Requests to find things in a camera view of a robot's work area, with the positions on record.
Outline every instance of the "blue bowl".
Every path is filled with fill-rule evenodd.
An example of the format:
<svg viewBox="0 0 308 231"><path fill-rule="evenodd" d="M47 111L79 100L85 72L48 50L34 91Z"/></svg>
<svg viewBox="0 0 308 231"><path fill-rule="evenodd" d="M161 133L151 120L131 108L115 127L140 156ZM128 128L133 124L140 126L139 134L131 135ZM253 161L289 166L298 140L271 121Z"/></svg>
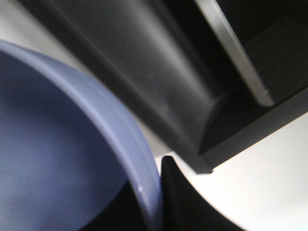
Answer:
<svg viewBox="0 0 308 231"><path fill-rule="evenodd" d="M158 172L127 109L96 79L0 41L0 230L76 231L127 180L159 230Z"/></svg>

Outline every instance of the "white surface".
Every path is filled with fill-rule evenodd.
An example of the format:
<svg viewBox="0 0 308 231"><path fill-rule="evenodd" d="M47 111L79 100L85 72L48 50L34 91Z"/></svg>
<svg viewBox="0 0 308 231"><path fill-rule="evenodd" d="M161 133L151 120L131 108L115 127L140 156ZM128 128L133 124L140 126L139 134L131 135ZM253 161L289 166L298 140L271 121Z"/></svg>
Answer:
<svg viewBox="0 0 308 231"><path fill-rule="evenodd" d="M90 73L15 0L0 0L0 39ZM169 149L142 123L160 168ZM215 208L250 231L307 230L308 114L281 128L211 175L196 175L175 153L184 175Z"/></svg>

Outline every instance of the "silver metal strip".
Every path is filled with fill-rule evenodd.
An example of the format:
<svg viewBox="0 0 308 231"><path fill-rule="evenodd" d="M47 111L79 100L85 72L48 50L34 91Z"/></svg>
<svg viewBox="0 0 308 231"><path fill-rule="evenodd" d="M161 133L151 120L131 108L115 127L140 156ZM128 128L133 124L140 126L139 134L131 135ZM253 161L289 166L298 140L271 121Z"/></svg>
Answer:
<svg viewBox="0 0 308 231"><path fill-rule="evenodd" d="M226 53L232 60L242 79L252 92L258 104L270 107L274 105L269 91L255 70L243 46L229 24L216 0L194 0L201 10Z"/></svg>

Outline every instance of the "light blue plastic container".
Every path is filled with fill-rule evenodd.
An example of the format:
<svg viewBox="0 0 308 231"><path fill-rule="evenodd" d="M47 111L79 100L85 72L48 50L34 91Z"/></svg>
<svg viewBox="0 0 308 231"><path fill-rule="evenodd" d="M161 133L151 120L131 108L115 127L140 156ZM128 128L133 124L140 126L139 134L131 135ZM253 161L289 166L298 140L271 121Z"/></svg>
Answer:
<svg viewBox="0 0 308 231"><path fill-rule="evenodd" d="M127 179L159 230L158 172L127 109L94 78L0 41L0 230L77 231Z"/></svg>

